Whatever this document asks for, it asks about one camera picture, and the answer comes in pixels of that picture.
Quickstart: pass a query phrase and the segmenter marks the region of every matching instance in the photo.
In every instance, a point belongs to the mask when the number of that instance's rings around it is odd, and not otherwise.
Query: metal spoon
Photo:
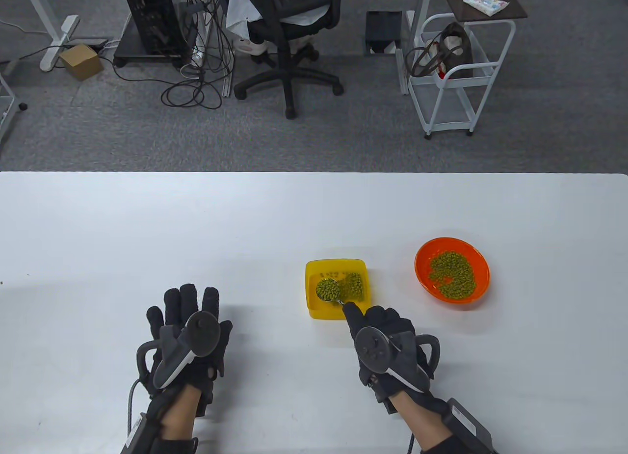
[[[323,302],[336,302],[340,305],[345,303],[340,299],[340,285],[336,279],[326,277],[321,279],[316,285],[316,297]]]

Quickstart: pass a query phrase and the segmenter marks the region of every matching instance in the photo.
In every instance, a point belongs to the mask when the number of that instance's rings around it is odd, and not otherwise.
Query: yellow container
[[[368,271],[366,264],[361,259],[319,259],[310,261],[305,266],[305,300],[308,304],[310,317],[318,320],[343,320],[345,315],[342,306],[337,302],[325,302],[316,295],[316,285],[326,277],[332,277],[337,281],[347,274],[356,272],[363,282],[363,299],[355,301],[355,304],[366,312],[370,308],[370,286],[368,285]]]

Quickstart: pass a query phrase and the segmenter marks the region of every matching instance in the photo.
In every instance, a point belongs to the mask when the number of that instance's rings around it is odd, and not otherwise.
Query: computer tower
[[[127,0],[127,3],[146,54],[189,57],[196,27],[186,0]]]

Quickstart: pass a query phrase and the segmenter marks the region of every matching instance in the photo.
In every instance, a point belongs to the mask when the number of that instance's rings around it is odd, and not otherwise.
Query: hand
[[[164,303],[166,305],[166,322],[172,324],[179,331],[184,327],[189,317],[198,311],[197,290],[193,284],[185,284],[180,290],[170,289],[164,294]],[[202,309],[213,314],[218,319],[218,290],[208,287],[203,295]],[[151,334],[154,339],[159,338],[159,329],[164,326],[163,314],[159,307],[153,306],[146,312],[146,317],[151,326]],[[224,355],[229,342],[229,334],[233,324],[229,321],[220,323],[220,340],[214,351],[202,358],[195,357],[179,375],[173,380],[172,384],[186,385],[196,387],[201,391],[202,395],[198,402],[197,416],[205,413],[205,408],[213,399],[213,381],[218,374],[224,376]],[[156,351],[153,356],[153,368],[147,381],[143,381],[144,387],[151,396],[159,393],[159,389],[153,384],[153,375],[155,369],[161,362],[161,351]]]
[[[415,327],[412,325],[412,322],[408,319],[402,319],[399,316],[399,313],[397,313],[397,311],[393,308],[384,310],[381,306],[374,306],[366,311],[366,315],[363,315],[362,311],[356,304],[349,302],[343,306],[342,310],[347,319],[351,337],[354,339],[357,332],[365,326],[373,326],[384,333],[387,337],[404,331],[410,331],[413,335],[416,335]],[[364,366],[359,359],[358,361],[360,363],[359,377],[361,382],[373,389],[375,392],[375,398],[377,398],[378,402],[386,405],[386,409],[389,413],[395,413],[396,410],[388,398],[400,393],[401,391],[408,392],[413,399],[422,399],[423,395],[431,398],[431,394],[429,392],[421,394],[410,390],[405,384],[392,375],[373,373],[373,371]],[[417,346],[417,364],[425,371],[429,378],[434,378],[434,373],[428,365],[427,357],[420,346]]]

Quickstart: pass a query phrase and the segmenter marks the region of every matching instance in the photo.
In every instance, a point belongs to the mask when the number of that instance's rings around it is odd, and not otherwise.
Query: green bean
[[[364,298],[362,277],[358,272],[348,273],[345,278],[339,282],[339,285],[343,300],[361,301]]]
[[[316,296],[325,302],[333,302],[340,298],[340,286],[335,279],[326,277],[316,285]]]
[[[473,268],[462,254],[446,251],[433,258],[430,267],[430,281],[448,299],[464,299],[475,291]]]

